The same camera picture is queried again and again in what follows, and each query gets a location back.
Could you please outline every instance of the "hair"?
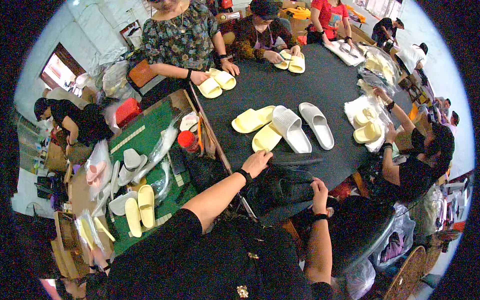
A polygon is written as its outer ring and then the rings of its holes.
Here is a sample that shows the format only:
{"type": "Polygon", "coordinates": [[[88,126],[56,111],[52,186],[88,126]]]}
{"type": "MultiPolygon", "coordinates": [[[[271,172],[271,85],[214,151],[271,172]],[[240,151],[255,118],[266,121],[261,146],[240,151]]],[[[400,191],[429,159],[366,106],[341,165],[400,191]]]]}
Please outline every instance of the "hair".
{"type": "Polygon", "coordinates": [[[460,123],[460,117],[456,112],[452,111],[452,118],[453,118],[453,124],[457,126],[458,123],[460,123]]]}

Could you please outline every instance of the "clear plastic wrap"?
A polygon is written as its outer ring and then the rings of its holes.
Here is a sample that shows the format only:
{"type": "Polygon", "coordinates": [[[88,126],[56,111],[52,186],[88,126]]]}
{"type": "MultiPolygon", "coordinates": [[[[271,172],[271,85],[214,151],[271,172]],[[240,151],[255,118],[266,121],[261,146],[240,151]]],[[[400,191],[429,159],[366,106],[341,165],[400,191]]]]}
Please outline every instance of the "clear plastic wrap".
{"type": "Polygon", "coordinates": [[[375,282],[375,269],[372,263],[365,259],[347,273],[347,290],[353,300],[362,298],[375,282]]]}
{"type": "Polygon", "coordinates": [[[167,129],[165,130],[165,134],[163,135],[163,137],[160,137],[160,139],[158,139],[158,142],[156,143],[152,152],[148,155],[147,164],[133,178],[132,182],[134,184],[139,184],[143,176],[150,172],[170,150],[178,134],[178,130],[177,128],[175,128],[175,123],[181,117],[182,115],[174,117],[173,120],[170,122],[170,125],[168,125],[167,129]]]}

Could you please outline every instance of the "black cap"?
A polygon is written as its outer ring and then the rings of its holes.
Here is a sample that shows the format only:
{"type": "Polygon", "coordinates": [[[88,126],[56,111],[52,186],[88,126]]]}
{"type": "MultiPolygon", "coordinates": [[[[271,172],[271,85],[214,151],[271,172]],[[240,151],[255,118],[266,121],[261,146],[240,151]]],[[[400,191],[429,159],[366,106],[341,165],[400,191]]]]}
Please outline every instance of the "black cap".
{"type": "Polygon", "coordinates": [[[278,12],[282,3],[277,0],[252,0],[250,10],[261,17],[262,20],[273,20],[278,18],[278,12]]]}

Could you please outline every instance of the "wristwatch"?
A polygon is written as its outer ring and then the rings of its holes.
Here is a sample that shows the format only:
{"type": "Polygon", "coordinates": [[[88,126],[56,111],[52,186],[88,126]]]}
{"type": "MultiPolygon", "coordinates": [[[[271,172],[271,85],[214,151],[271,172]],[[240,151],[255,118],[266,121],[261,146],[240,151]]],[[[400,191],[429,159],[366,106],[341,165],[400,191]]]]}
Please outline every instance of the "wristwatch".
{"type": "Polygon", "coordinates": [[[250,174],[245,172],[243,169],[238,169],[235,171],[235,173],[240,173],[243,177],[245,177],[247,184],[250,184],[253,182],[253,178],[250,176],[250,174]]]}

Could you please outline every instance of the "black shirt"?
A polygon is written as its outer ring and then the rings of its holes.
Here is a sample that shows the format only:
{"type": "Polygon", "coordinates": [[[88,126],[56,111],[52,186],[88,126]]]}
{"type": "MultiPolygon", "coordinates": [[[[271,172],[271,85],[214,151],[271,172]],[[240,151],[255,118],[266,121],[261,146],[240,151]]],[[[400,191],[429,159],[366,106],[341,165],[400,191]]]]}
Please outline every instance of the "black shirt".
{"type": "Polygon", "coordinates": [[[328,284],[308,284],[292,238],[282,229],[236,219],[201,233],[197,216],[179,210],[115,258],[112,298],[239,299],[239,286],[247,287],[248,299],[331,297],[328,284]]]}

